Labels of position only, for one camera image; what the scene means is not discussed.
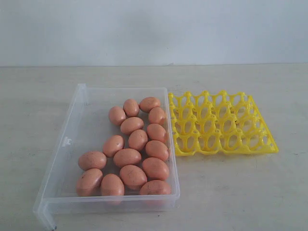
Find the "brown egg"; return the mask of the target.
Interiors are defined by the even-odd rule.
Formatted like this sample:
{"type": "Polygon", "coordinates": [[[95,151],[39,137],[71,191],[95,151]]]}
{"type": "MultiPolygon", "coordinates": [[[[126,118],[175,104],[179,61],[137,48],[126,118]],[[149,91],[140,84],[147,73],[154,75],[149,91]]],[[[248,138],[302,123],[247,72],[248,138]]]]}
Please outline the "brown egg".
{"type": "Polygon", "coordinates": [[[159,158],[149,157],[142,162],[142,168],[147,177],[153,180],[166,180],[169,177],[169,167],[159,158]]]}
{"type": "Polygon", "coordinates": [[[125,135],[130,135],[132,132],[138,129],[142,129],[144,121],[139,117],[130,117],[123,121],[120,126],[120,130],[125,135]]]}
{"type": "Polygon", "coordinates": [[[135,165],[122,167],[119,174],[123,183],[131,190],[139,190],[148,181],[145,172],[135,165]]]}
{"type": "Polygon", "coordinates": [[[120,177],[115,174],[107,174],[101,182],[102,196],[120,196],[121,198],[114,201],[109,201],[111,205],[119,205],[122,202],[122,197],[125,194],[125,187],[120,177]]]}
{"type": "Polygon", "coordinates": [[[160,107],[161,102],[156,97],[146,97],[142,99],[142,101],[139,104],[140,109],[145,112],[149,113],[153,108],[160,107]]]}
{"type": "Polygon", "coordinates": [[[160,141],[162,143],[166,143],[167,141],[167,132],[160,124],[149,124],[147,126],[147,135],[151,140],[160,141]]]}
{"type": "Polygon", "coordinates": [[[123,104],[123,110],[128,117],[136,117],[139,114],[139,104],[135,99],[127,99],[123,104]]]}
{"type": "Polygon", "coordinates": [[[103,144],[103,153],[108,158],[113,158],[118,151],[124,148],[124,146],[124,138],[120,135],[113,135],[103,144]]]}
{"type": "Polygon", "coordinates": [[[139,152],[145,147],[147,142],[148,142],[147,133],[142,129],[133,131],[128,138],[129,148],[135,149],[139,152]]]}
{"type": "Polygon", "coordinates": [[[161,107],[154,107],[148,114],[148,120],[151,124],[163,126],[166,120],[166,113],[161,107]]]}
{"type": "Polygon", "coordinates": [[[97,168],[85,171],[76,183],[76,193],[78,196],[94,196],[100,187],[103,179],[103,172],[97,168]]]}
{"type": "Polygon", "coordinates": [[[108,117],[110,122],[116,126],[120,126],[126,120],[125,111],[119,106],[112,107],[109,110],[108,117]]]}
{"type": "Polygon", "coordinates": [[[162,161],[167,161],[169,158],[169,149],[161,141],[152,140],[147,142],[145,152],[149,157],[155,157],[162,161]]]}
{"type": "Polygon", "coordinates": [[[103,169],[107,164],[107,157],[103,152],[90,151],[80,156],[77,163],[84,171],[92,168],[103,169]]]}
{"type": "MultiPolygon", "coordinates": [[[[164,195],[171,194],[171,186],[162,180],[151,180],[145,183],[139,191],[139,195],[164,195]]],[[[146,206],[158,207],[167,204],[166,200],[144,200],[142,202],[146,206]]]]}
{"type": "Polygon", "coordinates": [[[121,149],[113,157],[114,164],[122,168],[126,165],[137,165],[141,161],[141,154],[135,149],[121,149]]]}

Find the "clear plastic storage box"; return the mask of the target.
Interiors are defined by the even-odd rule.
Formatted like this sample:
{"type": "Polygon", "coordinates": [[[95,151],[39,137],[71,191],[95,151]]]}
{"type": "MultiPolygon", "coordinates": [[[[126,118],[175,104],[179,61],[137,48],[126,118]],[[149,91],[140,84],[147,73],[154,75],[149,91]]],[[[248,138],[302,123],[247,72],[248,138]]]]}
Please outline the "clear plastic storage box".
{"type": "Polygon", "coordinates": [[[78,84],[33,207],[45,230],[56,230],[56,214],[166,211],[175,207],[180,184],[169,117],[164,128],[169,149],[170,195],[139,195],[130,189],[123,196],[101,196],[97,192],[92,197],[80,197],[76,193],[76,183],[82,174],[78,158],[88,151],[101,151],[108,138],[121,133],[109,121],[109,110],[122,106],[127,99],[141,101],[149,96],[158,98],[163,110],[169,112],[166,88],[103,88],[78,84]]]}

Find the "yellow plastic egg tray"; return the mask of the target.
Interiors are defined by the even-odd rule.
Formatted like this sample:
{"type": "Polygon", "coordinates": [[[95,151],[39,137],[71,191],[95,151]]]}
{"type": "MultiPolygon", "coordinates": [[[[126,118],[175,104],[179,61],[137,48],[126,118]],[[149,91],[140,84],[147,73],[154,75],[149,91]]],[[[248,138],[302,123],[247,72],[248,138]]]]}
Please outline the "yellow plastic egg tray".
{"type": "Polygon", "coordinates": [[[279,148],[253,97],[244,92],[169,93],[176,156],[272,154],[279,148]]]}

